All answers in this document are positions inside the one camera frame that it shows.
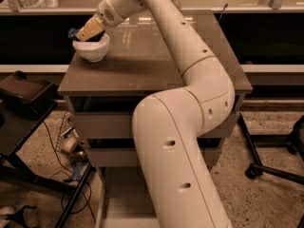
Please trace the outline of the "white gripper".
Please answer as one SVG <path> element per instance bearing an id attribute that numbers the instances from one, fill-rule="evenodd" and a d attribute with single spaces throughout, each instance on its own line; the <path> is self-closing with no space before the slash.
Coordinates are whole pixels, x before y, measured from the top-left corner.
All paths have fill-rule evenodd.
<path id="1" fill-rule="evenodd" d="M 95 16 L 90 18 L 76 33 L 79 41 L 85 42 L 105 30 L 107 27 L 117 27 L 126 20 L 124 3 L 122 0 L 102 0 L 95 11 Z"/>

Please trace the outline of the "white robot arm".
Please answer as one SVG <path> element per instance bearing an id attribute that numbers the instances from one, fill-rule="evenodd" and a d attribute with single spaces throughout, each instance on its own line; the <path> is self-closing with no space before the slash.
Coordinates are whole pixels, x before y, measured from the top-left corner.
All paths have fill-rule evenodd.
<path id="1" fill-rule="evenodd" d="M 233 82 L 214 52 L 170 0 L 102 0 L 77 33 L 87 41 L 149 10 L 184 85 L 136 106 L 132 131 L 161 228 L 232 228 L 197 138 L 221 125 L 235 101 Z"/>

